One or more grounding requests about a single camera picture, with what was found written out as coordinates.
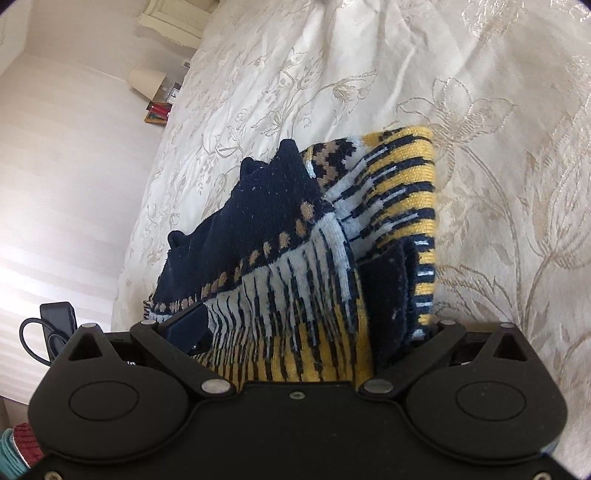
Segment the cream table lamp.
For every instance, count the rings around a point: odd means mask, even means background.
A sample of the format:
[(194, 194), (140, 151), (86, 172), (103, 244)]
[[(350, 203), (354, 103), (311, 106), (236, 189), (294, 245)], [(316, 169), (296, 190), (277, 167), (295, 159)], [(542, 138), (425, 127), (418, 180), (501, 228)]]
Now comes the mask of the cream table lamp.
[(166, 73), (148, 68), (135, 68), (127, 78), (129, 86), (148, 100), (153, 100), (160, 90)]

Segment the red and teal cloth pile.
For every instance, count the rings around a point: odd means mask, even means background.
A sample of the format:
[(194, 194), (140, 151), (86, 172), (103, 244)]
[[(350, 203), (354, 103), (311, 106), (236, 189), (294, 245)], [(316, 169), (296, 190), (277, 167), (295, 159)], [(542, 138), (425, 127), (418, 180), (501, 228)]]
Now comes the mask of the red and teal cloth pile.
[(35, 466), (44, 454), (28, 422), (1, 433), (0, 473), (2, 479), (18, 479)]

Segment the cream wooden cabinet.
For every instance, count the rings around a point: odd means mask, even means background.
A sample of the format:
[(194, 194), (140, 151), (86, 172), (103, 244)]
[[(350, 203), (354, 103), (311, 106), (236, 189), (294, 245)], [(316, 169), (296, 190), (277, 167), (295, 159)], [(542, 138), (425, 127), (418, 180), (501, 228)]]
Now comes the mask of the cream wooden cabinet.
[(179, 46), (197, 49), (218, 5), (214, 0), (151, 0), (138, 23)]

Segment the navy yellow patterned knit sweater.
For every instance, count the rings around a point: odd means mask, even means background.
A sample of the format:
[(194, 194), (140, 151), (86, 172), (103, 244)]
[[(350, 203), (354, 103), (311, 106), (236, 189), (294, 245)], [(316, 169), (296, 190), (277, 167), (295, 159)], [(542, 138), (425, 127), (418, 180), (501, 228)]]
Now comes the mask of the navy yellow patterned knit sweater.
[(173, 231), (147, 319), (192, 304), (211, 344), (192, 355), (235, 385), (363, 383), (430, 320), (435, 153), (425, 126), (245, 158), (225, 204)]

